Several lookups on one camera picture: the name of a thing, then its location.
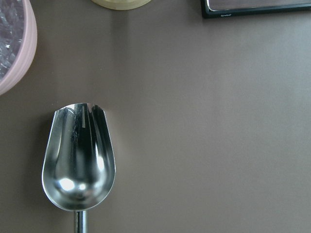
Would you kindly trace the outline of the steel ice scoop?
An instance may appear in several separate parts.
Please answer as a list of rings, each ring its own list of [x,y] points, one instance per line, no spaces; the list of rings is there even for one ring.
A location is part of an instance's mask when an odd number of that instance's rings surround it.
[[[41,180],[51,203],[74,213],[74,232],[88,231],[87,212],[109,195],[115,176],[105,111],[91,103],[56,110]]]

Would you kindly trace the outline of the black digital scale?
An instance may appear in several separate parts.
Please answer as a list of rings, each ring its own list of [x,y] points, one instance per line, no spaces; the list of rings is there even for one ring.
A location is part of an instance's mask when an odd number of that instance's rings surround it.
[[[202,17],[235,17],[292,11],[309,11],[309,0],[202,0]]]

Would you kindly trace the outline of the round wooden stand base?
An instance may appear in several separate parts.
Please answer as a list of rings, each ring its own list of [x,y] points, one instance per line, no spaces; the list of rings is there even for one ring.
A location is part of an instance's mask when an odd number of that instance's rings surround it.
[[[92,0],[95,4],[112,10],[132,10],[146,5],[151,0]]]

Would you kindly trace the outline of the pink bowl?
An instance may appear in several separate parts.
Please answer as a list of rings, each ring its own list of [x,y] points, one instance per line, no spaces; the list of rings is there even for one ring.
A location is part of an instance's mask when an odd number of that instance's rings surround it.
[[[14,87],[28,71],[37,46],[37,25],[32,5],[29,0],[22,0],[24,9],[23,40],[11,68],[0,79],[0,93],[4,94]]]

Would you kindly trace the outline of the clear ice cubes pile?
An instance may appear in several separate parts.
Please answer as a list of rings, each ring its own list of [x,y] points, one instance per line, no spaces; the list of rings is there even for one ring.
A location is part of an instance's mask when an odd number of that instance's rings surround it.
[[[23,40],[24,9],[21,0],[0,1],[0,78],[11,68]]]

